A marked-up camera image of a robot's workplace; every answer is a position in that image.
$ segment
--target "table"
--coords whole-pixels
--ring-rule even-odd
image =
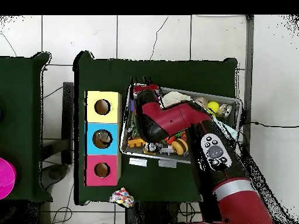
[[[93,59],[82,51],[74,61],[75,72],[75,203],[108,201],[113,192],[125,187],[136,201],[200,201],[193,181],[191,165],[178,163],[176,169],[159,167],[158,160],[148,159],[147,167],[128,163],[122,155],[122,171],[117,186],[84,186],[84,97],[86,90],[114,91],[122,95],[123,109],[130,77],[150,76],[153,83],[166,88],[182,89],[235,98],[234,58],[225,61],[129,61]]]
[[[0,157],[10,161],[17,176],[6,200],[52,201],[42,189],[41,71],[50,55],[0,57]]]

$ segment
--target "red robot arm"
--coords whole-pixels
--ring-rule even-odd
[[[203,201],[217,198],[222,220],[198,224],[273,224],[230,140],[202,107],[186,101],[161,109],[154,91],[144,90],[137,97],[135,120],[146,142],[186,130],[199,193]]]

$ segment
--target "hole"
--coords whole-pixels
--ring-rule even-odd
[[[98,100],[95,103],[95,111],[100,115],[106,115],[110,111],[110,103],[107,100]]]
[[[98,177],[100,178],[107,177],[109,173],[110,173],[110,167],[107,165],[107,163],[101,162],[95,166],[95,174]]]
[[[112,143],[112,135],[105,129],[99,129],[93,133],[92,142],[97,148],[106,149]]]

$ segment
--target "pink object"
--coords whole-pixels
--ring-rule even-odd
[[[0,200],[8,196],[11,193],[16,180],[15,167],[0,158]]]
[[[95,174],[95,166],[98,163],[106,163],[110,173],[107,177],[98,177]],[[117,155],[88,155],[86,168],[87,186],[116,186],[117,185]]]

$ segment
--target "blue block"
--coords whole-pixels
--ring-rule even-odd
[[[87,155],[117,155],[117,124],[100,124],[100,123],[87,123],[87,134],[85,130],[85,135],[87,135]],[[93,134],[98,130],[109,131],[112,135],[112,143],[104,149],[97,148],[93,142]]]

